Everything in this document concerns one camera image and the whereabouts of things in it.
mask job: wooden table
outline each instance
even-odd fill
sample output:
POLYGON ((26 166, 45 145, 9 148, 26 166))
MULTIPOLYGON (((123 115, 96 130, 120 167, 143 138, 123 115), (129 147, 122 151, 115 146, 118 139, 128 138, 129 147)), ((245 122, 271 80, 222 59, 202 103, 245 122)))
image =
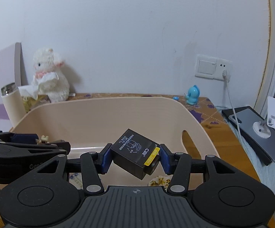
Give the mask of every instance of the wooden table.
MULTIPOLYGON (((77 93, 74 97, 69 97, 69 100, 101 97, 140 97, 146 95, 168 98, 173 97, 172 95, 134 93, 77 93)), ((229 128, 228 124, 224 122, 223 117, 208 98, 200 97, 198 104, 195 106, 186 105, 184 96, 179 96, 179 102, 181 102, 200 122, 216 147, 221 159, 260 181, 252 163, 240 145, 237 137, 229 128)), ((200 154, 188 133, 184 132, 182 139, 187 152, 193 158, 200 159, 200 154)), ((271 218, 268 226, 270 228, 275 228, 274 217, 271 218)))

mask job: black box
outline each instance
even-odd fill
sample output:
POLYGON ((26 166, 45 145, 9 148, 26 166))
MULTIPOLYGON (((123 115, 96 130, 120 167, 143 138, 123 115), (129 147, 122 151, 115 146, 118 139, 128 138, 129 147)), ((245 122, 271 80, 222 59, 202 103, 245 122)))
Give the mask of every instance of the black box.
POLYGON ((149 166, 144 165, 157 146, 154 141, 127 129, 111 147, 113 162, 142 180, 146 174, 151 175, 158 166, 158 155, 149 166))

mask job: yellow label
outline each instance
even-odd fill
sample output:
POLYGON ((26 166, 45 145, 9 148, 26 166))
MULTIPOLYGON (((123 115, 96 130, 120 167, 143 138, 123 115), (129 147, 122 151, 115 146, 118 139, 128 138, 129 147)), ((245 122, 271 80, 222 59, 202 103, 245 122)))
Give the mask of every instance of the yellow label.
POLYGON ((152 154, 150 154, 149 158, 147 159, 147 161, 144 163, 144 165, 147 165, 149 166, 151 164, 151 162, 154 160, 155 156, 158 154, 160 148, 159 147, 156 147, 152 154))

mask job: crosshair logo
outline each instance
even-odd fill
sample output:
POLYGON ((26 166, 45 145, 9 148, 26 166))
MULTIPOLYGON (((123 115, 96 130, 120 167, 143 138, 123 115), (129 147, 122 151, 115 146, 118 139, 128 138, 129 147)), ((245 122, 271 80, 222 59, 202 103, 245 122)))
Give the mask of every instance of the crosshair logo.
POLYGON ((134 189, 132 192, 135 193, 135 194, 139 194, 139 193, 142 192, 142 191, 136 188, 136 189, 134 189))

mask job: white charging cable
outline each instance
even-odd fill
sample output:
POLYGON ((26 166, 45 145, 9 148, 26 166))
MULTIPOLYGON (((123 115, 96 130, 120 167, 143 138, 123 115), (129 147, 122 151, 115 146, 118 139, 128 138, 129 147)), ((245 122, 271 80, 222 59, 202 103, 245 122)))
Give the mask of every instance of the white charging cable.
POLYGON ((237 114, 236 114, 236 112, 234 110, 234 107, 232 105, 232 102, 231 102, 231 95, 230 95, 229 87, 228 87, 230 76, 228 75, 227 70, 223 71, 222 76, 223 76, 223 79, 224 79, 224 81, 226 83, 226 89, 227 89, 227 92, 228 92, 229 102, 231 103, 231 108, 232 108, 233 113, 234 113, 234 119, 236 120, 237 130, 238 130, 238 134, 239 134, 239 142, 240 142, 241 145, 243 145, 242 138, 241 138, 241 133, 240 133, 239 122, 238 122, 238 118, 237 118, 237 114))

